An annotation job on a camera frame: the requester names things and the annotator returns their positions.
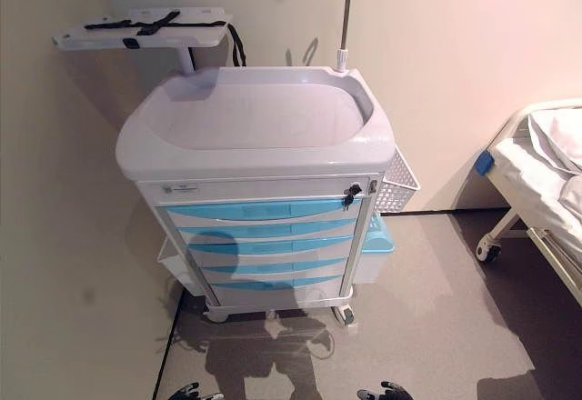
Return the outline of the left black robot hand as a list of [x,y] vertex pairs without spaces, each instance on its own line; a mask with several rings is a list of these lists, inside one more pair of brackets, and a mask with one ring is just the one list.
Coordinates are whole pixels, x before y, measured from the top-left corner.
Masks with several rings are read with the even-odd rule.
[[197,400],[197,399],[208,399],[208,395],[201,395],[199,393],[199,383],[194,382],[182,386],[177,389],[170,397],[169,400]]

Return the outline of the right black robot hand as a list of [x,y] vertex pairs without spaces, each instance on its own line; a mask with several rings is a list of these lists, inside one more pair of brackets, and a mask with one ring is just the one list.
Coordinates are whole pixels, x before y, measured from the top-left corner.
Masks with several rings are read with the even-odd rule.
[[380,383],[380,392],[374,393],[367,389],[359,389],[356,392],[358,399],[362,400],[412,400],[413,397],[401,385],[390,381],[382,381]]

